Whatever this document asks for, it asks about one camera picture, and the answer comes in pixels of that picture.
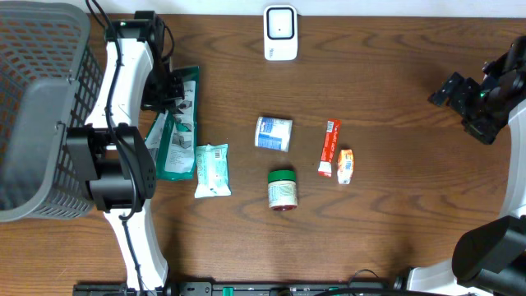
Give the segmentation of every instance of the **green lid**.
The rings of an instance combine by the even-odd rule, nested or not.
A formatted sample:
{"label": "green lid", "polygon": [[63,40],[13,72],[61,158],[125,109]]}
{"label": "green lid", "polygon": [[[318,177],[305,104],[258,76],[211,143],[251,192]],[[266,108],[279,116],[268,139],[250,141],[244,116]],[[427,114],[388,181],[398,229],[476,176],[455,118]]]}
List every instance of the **green lid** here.
{"label": "green lid", "polygon": [[289,170],[280,170],[269,173],[269,183],[274,181],[294,181],[296,182],[296,173]]}

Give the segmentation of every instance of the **blue label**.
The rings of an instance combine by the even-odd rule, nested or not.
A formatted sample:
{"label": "blue label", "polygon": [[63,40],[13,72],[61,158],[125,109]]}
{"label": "blue label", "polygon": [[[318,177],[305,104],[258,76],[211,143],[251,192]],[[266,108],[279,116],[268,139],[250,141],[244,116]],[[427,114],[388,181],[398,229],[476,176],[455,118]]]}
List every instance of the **blue label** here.
{"label": "blue label", "polygon": [[273,118],[262,118],[260,132],[270,133],[272,132],[272,126],[274,125]]}
{"label": "blue label", "polygon": [[263,148],[281,150],[281,139],[268,135],[259,135],[257,145]]}

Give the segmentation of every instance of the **wooden tabletop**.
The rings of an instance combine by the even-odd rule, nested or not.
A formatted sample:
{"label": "wooden tabletop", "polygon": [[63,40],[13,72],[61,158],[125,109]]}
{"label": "wooden tabletop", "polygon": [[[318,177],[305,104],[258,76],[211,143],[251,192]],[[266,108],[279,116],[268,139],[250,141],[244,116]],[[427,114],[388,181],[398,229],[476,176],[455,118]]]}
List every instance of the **wooden tabletop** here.
{"label": "wooden tabletop", "polygon": [[[510,132],[492,146],[427,102],[452,72],[482,79],[524,21],[300,17],[299,53],[267,62],[260,16],[162,16],[177,66],[201,66],[198,145],[228,143],[232,196],[194,198],[196,180],[157,184],[163,254],[177,279],[338,281],[369,268],[393,278],[451,256],[459,237],[496,218]],[[105,66],[102,30],[90,44]],[[254,147],[259,116],[293,120],[288,153]],[[153,113],[141,114],[148,131]],[[328,118],[355,154],[350,185],[317,174]],[[269,210],[267,174],[293,167],[296,210]],[[71,294],[79,282],[123,282],[101,212],[0,224],[0,294]]]}

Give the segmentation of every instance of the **gray basket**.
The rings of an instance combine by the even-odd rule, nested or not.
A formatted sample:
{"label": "gray basket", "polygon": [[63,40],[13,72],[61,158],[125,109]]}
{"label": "gray basket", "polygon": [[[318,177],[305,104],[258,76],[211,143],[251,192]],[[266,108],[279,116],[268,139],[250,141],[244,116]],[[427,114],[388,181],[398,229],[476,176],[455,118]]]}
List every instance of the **gray basket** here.
{"label": "gray basket", "polygon": [[72,5],[0,2],[0,221],[71,219],[92,207],[65,149],[102,83],[89,33]]}

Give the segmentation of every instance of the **pill bottle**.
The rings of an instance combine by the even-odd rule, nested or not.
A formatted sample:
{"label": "pill bottle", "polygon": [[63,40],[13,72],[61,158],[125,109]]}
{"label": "pill bottle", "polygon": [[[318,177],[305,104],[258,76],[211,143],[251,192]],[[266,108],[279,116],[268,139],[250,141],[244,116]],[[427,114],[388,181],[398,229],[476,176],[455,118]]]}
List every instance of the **pill bottle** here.
{"label": "pill bottle", "polygon": [[296,174],[291,170],[269,173],[269,208],[293,210],[298,206],[296,196]]}

